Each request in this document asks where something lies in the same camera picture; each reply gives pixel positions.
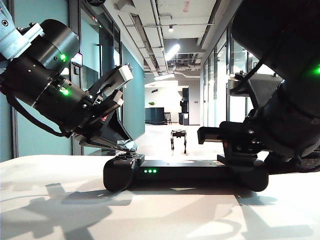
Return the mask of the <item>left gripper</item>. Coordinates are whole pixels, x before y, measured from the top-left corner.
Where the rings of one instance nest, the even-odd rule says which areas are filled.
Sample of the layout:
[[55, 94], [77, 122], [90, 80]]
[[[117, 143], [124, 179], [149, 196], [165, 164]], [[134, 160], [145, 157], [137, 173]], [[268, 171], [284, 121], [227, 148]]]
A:
[[95, 97], [79, 89], [65, 91], [65, 136], [83, 147], [136, 152], [137, 144], [119, 120], [117, 109], [124, 103], [115, 89], [109, 96]]

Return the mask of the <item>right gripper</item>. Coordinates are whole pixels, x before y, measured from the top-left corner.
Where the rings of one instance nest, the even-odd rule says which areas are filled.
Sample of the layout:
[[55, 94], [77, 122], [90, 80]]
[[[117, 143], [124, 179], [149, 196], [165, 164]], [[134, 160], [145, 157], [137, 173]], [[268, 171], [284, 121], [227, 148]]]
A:
[[222, 142], [224, 154], [218, 161], [226, 166], [263, 166], [258, 159], [263, 145], [256, 139], [255, 131], [244, 123], [223, 121], [219, 127], [202, 126], [197, 130], [198, 143]]

